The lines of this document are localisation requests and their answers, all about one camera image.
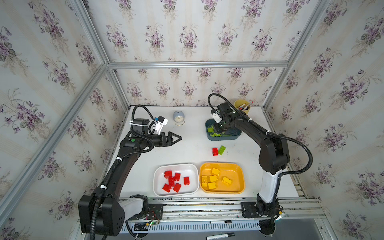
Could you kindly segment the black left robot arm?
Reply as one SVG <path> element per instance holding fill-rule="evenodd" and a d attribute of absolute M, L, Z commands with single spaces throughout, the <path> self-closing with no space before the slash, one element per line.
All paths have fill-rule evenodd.
<path fill-rule="evenodd" d="M 101 183 L 90 195 L 81 197 L 78 209 L 81 230 L 94 240 L 97 235 L 103 239 L 117 236 L 124 223 L 130 218 L 145 218 L 150 211 L 148 198 L 143 195 L 133 195 L 120 203 L 120 195 L 126 179 L 139 157 L 152 151 L 155 147 L 170 147 L 182 140 L 173 133 L 164 133 L 163 127 L 168 120 L 163 116 L 148 119 L 136 118 L 138 108 L 148 108 L 137 105 L 132 110 L 129 122 L 130 130 L 121 140 L 118 154 Z"/>

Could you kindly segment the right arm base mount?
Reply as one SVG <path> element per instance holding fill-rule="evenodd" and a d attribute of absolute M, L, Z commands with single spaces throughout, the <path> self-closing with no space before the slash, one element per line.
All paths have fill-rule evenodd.
<path fill-rule="evenodd" d="M 275 220 L 283 213 L 282 206 L 273 203 L 242 202 L 242 216 L 245 219 L 262 218 L 259 220 L 260 232 L 265 235 L 272 235 L 276 230 Z"/>

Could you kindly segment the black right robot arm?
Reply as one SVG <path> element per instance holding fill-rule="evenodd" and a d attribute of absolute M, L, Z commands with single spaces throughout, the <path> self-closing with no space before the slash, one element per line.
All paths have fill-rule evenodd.
<path fill-rule="evenodd" d="M 278 200 L 282 177 L 302 174 L 309 170 L 314 162 L 312 152 L 304 143 L 296 139 L 283 134 L 278 135 L 263 128 L 220 94 L 210 94 L 208 104 L 211 108 L 211 115 L 215 120 L 215 130 L 239 129 L 260 147 L 259 164 L 263 170 L 263 177 L 262 187 L 257 195 L 255 207 L 259 216 L 276 220 L 283 210 Z M 291 160 L 288 142 L 302 147 L 308 155 L 307 164 L 299 170 L 285 171 L 287 164 Z"/>

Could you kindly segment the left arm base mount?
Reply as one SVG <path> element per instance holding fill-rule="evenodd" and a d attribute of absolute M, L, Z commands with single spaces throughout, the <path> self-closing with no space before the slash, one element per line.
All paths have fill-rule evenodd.
<path fill-rule="evenodd" d="M 163 218 L 163 204 L 146 204 L 141 201 L 126 201 L 122 203 L 125 211 L 124 231 L 134 234 L 147 233 L 152 227 L 160 224 Z"/>

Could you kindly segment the green lego brick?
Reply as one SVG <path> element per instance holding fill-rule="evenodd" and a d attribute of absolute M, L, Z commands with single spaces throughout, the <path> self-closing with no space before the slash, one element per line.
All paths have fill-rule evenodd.
<path fill-rule="evenodd" d="M 214 132 L 215 132 L 215 130 L 214 130 L 213 126 L 207 127 L 207 133 L 213 134 Z"/>
<path fill-rule="evenodd" d="M 225 146 L 221 146 L 221 147 L 219 148 L 219 150 L 218 150 L 219 155 L 223 155 L 223 153 L 225 152 L 225 150 L 226 150 L 226 147 L 225 147 Z"/>
<path fill-rule="evenodd" d="M 232 134 L 226 134 L 226 133 L 210 133 L 209 134 L 210 137 L 213 137 L 213 138 L 222 138 L 222 137 L 231 137 Z"/>

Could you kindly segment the red lego brick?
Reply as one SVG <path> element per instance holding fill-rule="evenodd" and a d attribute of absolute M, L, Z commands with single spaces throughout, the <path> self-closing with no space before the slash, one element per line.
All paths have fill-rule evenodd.
<path fill-rule="evenodd" d="M 172 171 L 165 171 L 164 172 L 164 177 L 165 179 L 169 179 L 173 176 L 173 172 Z"/>
<path fill-rule="evenodd" d="M 175 186 L 173 187 L 173 191 L 175 191 L 176 193 L 178 193 L 181 189 L 182 185 L 179 184 L 179 183 L 176 183 Z"/>
<path fill-rule="evenodd" d="M 180 180 L 180 177 L 181 177 L 181 174 L 180 174 L 180 173 L 175 173 L 175 175 L 174 175 L 174 180 L 175 180 L 176 182 L 178 182 L 178 181 Z"/>
<path fill-rule="evenodd" d="M 165 192 L 167 192 L 167 193 L 169 193 L 169 192 L 171 191 L 171 189 L 172 189 L 172 187 L 171 187 L 170 185 L 168 185 L 168 184 L 165 184 L 165 185 L 163 186 L 163 190 L 164 190 Z"/>
<path fill-rule="evenodd" d="M 168 181 L 169 181 L 169 186 L 172 188 L 175 186 L 175 180 L 173 177 L 169 177 L 168 178 Z"/>
<path fill-rule="evenodd" d="M 190 185 L 190 178 L 189 177 L 184 177 L 184 185 L 189 186 Z"/>

